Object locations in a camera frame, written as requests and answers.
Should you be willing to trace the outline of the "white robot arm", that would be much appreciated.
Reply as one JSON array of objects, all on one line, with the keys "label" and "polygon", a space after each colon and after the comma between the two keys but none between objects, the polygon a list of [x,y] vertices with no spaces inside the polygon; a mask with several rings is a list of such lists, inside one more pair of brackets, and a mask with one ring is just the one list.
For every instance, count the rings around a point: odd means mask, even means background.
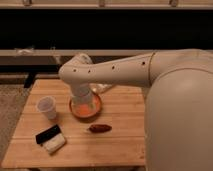
[{"label": "white robot arm", "polygon": [[94,64],[77,54],[59,70],[73,95],[90,83],[147,87],[147,171],[213,171],[213,53],[155,51]]}]

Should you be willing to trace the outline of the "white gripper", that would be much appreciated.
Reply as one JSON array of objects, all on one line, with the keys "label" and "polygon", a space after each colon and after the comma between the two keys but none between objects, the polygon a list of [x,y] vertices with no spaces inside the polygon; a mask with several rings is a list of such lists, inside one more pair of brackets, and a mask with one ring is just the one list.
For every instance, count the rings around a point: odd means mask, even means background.
[{"label": "white gripper", "polygon": [[72,106],[88,105],[91,109],[94,108],[93,92],[88,84],[71,85],[70,89]]}]

